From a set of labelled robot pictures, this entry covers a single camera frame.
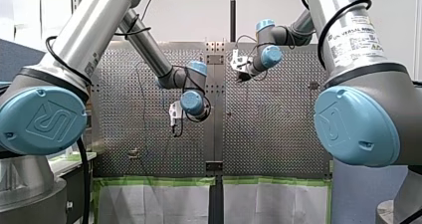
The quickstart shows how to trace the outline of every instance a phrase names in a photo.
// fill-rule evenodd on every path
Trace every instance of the label sticker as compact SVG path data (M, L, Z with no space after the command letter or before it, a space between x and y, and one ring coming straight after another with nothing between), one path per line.
M348 66L360 57L384 57L370 19L365 16L351 18L350 26L329 32L329 49L336 66Z

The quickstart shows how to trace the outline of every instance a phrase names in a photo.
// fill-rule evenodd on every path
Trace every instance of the metal pole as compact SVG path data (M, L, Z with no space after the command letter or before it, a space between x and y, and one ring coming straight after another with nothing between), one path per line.
M236 42L236 0L230 0L230 42Z

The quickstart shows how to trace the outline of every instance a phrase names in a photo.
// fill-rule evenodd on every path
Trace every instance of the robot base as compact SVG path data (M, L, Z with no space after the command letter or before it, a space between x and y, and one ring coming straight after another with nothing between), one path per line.
M58 179L51 191L10 205L0 206L0 222L10 224L66 224L66 181Z
M376 208L376 224L399 224L421 209L422 174L420 167L410 167L394 200L382 202ZM422 224L422 218L412 224Z

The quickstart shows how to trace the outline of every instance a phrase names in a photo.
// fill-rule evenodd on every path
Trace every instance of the green tape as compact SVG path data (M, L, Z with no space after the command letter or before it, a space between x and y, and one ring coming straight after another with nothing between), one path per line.
M87 156L90 156L90 154L92 154L92 153L94 153L94 152L87 152ZM56 161L56 160L59 160L59 159L62 159L62 160L65 160L65 161L81 161L81 155L78 154L78 153L71 154L68 157L64 157L62 155L59 155L57 157L50 158L49 161Z
M291 186L310 186L310 187L325 187L330 185L330 181L321 179L299 179L292 177L266 177L266 176L249 176L249 177L223 177L223 184L281 184Z
M166 177L142 177L127 176L116 178L95 178L94 183L105 186L130 186L130 185L148 185L163 187L181 187L181 186L211 186L215 185L214 177L205 178L166 178Z
M332 192L332 182L331 180L325 181L328 184L328 191L326 194L326 224L331 224L331 192Z

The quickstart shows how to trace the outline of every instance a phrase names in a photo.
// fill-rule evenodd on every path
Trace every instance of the metal bracket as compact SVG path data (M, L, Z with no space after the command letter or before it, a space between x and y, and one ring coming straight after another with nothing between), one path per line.
M205 168L207 171L223 171L222 161L207 161L205 162Z
M224 55L207 55L207 65L224 65Z
M236 72L241 73L248 73L246 71L246 64L248 63L248 57L240 57L239 56L239 50L235 49L232 52L232 61L230 62L230 66L232 69Z

